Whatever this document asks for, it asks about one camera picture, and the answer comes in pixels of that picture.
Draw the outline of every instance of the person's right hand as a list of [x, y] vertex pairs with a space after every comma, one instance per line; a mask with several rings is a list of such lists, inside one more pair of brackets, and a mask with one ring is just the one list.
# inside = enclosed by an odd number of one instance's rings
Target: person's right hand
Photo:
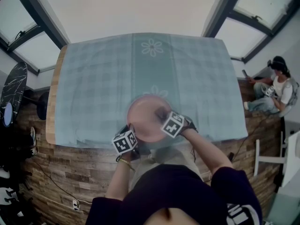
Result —
[[250, 84], [254, 84], [254, 83], [256, 83], [256, 80], [255, 79], [253, 79], [252, 77], [247, 77], [247, 80], [248, 80], [248, 82], [250, 83]]

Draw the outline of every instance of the power outlet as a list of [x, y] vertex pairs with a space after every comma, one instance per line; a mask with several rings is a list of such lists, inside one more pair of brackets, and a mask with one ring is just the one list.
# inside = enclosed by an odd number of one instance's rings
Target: power outlet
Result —
[[73, 200], [73, 209], [74, 209], [75, 211], [79, 211], [79, 210], [80, 210], [80, 203], [79, 203], [79, 201], [76, 200], [76, 199]]

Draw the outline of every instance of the flower pattern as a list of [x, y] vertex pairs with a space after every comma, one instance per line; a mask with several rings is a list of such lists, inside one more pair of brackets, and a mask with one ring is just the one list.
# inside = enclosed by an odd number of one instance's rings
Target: flower pattern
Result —
[[156, 42], [154, 43], [154, 40], [150, 38], [148, 40], [148, 43], [141, 43], [142, 47], [145, 47], [142, 50], [143, 54], [150, 53], [151, 57], [156, 57], [156, 53], [163, 53], [164, 50], [161, 48], [162, 43], [161, 42]]
[[165, 98], [165, 97], [168, 96], [169, 93], [168, 93], [167, 90], [161, 90], [161, 91], [159, 91], [158, 87], [156, 85], [153, 85], [150, 92], [144, 92], [143, 94], [144, 95], [146, 95], [146, 94], [153, 94], [153, 95], [157, 95], [157, 96], [160, 96], [162, 98]]

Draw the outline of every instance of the beige pants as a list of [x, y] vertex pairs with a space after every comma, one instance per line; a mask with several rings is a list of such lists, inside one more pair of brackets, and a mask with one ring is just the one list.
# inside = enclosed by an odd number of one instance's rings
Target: beige pants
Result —
[[173, 147], [166, 147], [155, 150], [152, 153], [151, 158], [143, 160], [137, 167], [135, 174], [131, 181], [131, 189], [134, 188], [140, 177], [147, 171], [160, 164], [173, 164], [173, 165], [184, 165], [193, 172], [195, 172], [201, 179], [199, 169], [196, 164], [189, 158], [187, 158], [181, 151]]

